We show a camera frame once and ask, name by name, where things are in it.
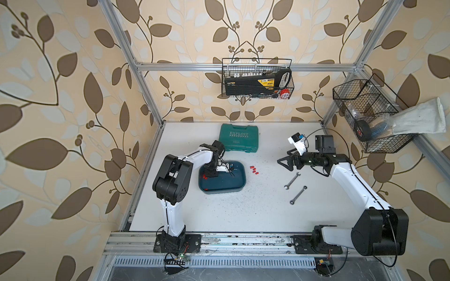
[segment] green toolbox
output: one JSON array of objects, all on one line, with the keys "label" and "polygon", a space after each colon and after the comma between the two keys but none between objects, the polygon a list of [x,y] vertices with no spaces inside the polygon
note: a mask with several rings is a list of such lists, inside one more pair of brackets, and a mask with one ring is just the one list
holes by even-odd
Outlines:
[{"label": "green toolbox", "polygon": [[256,152],[258,139],[259,133],[256,126],[222,124],[220,128],[219,141],[224,144],[226,151]]}]

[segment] open-end wrench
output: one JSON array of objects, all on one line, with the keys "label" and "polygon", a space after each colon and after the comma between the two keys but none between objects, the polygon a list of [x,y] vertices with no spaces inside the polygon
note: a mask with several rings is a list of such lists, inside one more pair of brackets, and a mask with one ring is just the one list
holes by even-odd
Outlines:
[{"label": "open-end wrench", "polygon": [[290,181],[288,184],[286,184],[286,185],[284,186],[284,188],[285,188],[285,189],[289,189],[289,186],[291,186],[291,184],[294,182],[294,180],[295,180],[299,175],[300,175],[300,173],[297,173],[297,174],[294,176],[294,178],[291,179],[291,181]]},{"label": "open-end wrench", "polygon": [[294,199],[290,200],[289,203],[291,203],[291,205],[294,205],[295,200],[297,200],[297,198],[307,189],[308,187],[305,185],[303,187],[303,189],[297,194],[297,196],[294,197]]}]

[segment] black mounting plate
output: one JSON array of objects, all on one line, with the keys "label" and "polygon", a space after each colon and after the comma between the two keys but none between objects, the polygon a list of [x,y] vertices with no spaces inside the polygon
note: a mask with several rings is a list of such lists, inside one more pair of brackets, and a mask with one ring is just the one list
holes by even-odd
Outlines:
[{"label": "black mounting plate", "polygon": [[[161,241],[161,234],[158,234],[156,236],[155,240],[155,246],[153,247],[154,253],[169,253],[170,251],[166,249],[165,247],[161,247],[161,243],[158,244],[158,242]],[[184,242],[189,244],[189,247],[186,250],[186,253],[198,253],[200,252],[200,246],[202,245],[202,236],[200,234],[186,234],[186,238],[184,239]]]},{"label": "black mounting plate", "polygon": [[311,235],[295,235],[292,236],[294,241],[294,248],[296,254],[328,254],[331,249],[331,254],[342,254],[342,247],[331,245],[327,243],[319,243],[319,246],[312,248]]}]

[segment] metal vent grille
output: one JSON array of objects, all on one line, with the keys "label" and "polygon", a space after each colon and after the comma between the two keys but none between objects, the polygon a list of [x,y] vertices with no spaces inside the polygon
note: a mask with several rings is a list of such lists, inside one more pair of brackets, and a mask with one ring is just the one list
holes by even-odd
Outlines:
[{"label": "metal vent grille", "polygon": [[[163,256],[127,256],[117,258],[120,267],[162,267]],[[194,256],[186,265],[192,268],[315,268],[314,258],[309,257],[202,257]]]}]

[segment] black wire basket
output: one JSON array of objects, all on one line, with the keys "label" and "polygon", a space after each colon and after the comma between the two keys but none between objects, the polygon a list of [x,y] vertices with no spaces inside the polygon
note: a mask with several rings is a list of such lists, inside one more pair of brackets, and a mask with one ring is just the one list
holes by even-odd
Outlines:
[{"label": "black wire basket", "polygon": [[[290,99],[294,91],[291,63],[287,58],[223,58],[221,96]],[[289,77],[281,78],[286,72]]]},{"label": "black wire basket", "polygon": [[[334,87],[333,100],[339,107],[340,113],[344,114],[364,152],[395,153],[419,134],[397,134],[369,140],[363,138],[361,124],[368,124],[386,113],[391,116],[400,112],[399,106],[390,102],[382,94],[377,82],[381,79],[377,76],[377,81],[374,80],[374,75],[368,80],[356,79]],[[394,90],[385,85],[397,96],[397,99],[406,104]],[[355,117],[352,113],[354,111],[359,112],[360,116]]]}]

